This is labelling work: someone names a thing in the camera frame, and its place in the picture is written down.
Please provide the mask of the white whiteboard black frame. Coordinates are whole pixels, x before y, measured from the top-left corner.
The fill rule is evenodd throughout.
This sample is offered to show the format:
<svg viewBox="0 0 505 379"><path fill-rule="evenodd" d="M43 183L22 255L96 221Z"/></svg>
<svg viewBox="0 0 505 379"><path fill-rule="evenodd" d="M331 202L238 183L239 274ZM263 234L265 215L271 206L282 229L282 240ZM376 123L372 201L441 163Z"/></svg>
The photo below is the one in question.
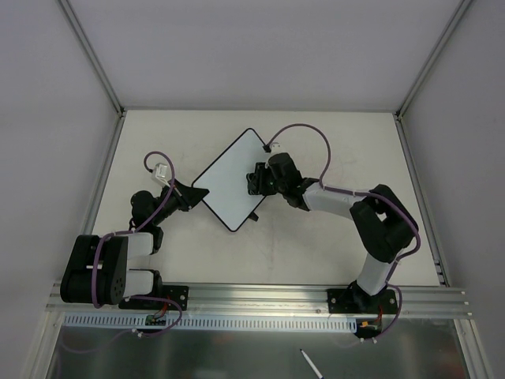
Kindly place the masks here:
<svg viewBox="0 0 505 379"><path fill-rule="evenodd" d="M229 231L239 230L265 199L248 193L246 175L266 160L264 141L248 128L193 181L193 188L208 190L204 204Z"/></svg>

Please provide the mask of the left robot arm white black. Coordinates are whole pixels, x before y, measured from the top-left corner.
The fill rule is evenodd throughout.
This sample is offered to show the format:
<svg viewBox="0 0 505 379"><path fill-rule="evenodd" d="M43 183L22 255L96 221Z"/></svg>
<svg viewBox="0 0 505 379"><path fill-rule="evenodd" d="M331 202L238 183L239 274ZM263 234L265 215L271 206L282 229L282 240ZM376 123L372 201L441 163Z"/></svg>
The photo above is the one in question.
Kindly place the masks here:
<svg viewBox="0 0 505 379"><path fill-rule="evenodd" d="M165 290L159 271L130 268L128 261L158 253L164 237L160 224L176 211L193 209L209 193L179 181L163 186L157 197L136 192L127 231L77 236L60 284L62 301L126 309L160 306Z"/></svg>

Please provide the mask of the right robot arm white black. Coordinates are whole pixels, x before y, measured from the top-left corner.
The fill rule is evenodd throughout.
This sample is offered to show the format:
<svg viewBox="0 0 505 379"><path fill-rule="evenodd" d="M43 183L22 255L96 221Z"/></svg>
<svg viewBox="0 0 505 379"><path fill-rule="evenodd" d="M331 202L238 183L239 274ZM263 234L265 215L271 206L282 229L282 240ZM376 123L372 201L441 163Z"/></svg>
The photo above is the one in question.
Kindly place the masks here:
<svg viewBox="0 0 505 379"><path fill-rule="evenodd" d="M321 211L353 221L367 252L353 285L353 303L362 312L380 305L399 261L421 247L419 226L390 187L379 184L368 191L324 186L319 179L304 178L286 152L272 155L246 175L248 194L282 195L293 208Z"/></svg>

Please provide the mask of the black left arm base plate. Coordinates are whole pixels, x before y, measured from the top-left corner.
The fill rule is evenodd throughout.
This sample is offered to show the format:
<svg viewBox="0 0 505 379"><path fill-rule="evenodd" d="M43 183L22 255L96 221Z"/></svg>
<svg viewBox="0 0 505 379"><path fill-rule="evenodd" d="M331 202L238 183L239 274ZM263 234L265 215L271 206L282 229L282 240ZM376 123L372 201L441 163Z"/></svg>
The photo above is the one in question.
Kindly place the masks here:
<svg viewBox="0 0 505 379"><path fill-rule="evenodd" d="M177 309L177 307L171 303L160 301L161 298L164 298L177 303L182 311L186 311L189 300L189 287L164 284L159 291L153 291L152 293L145 295L145 297L155 298L155 300L139 299L136 295L128 301L121 301L118 308L121 310L143 310L152 312L159 311L164 306L166 306L167 310Z"/></svg>

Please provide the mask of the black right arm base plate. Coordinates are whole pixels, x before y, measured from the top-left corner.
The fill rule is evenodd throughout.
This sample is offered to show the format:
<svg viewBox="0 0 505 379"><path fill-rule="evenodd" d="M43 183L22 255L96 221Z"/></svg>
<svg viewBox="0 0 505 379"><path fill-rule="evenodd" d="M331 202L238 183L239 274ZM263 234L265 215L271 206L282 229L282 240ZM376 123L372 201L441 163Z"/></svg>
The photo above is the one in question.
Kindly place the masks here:
<svg viewBox="0 0 505 379"><path fill-rule="evenodd" d="M384 288L377 295L368 295L358 287L329 288L326 290L327 307L330 314L378 314L398 312L396 293Z"/></svg>

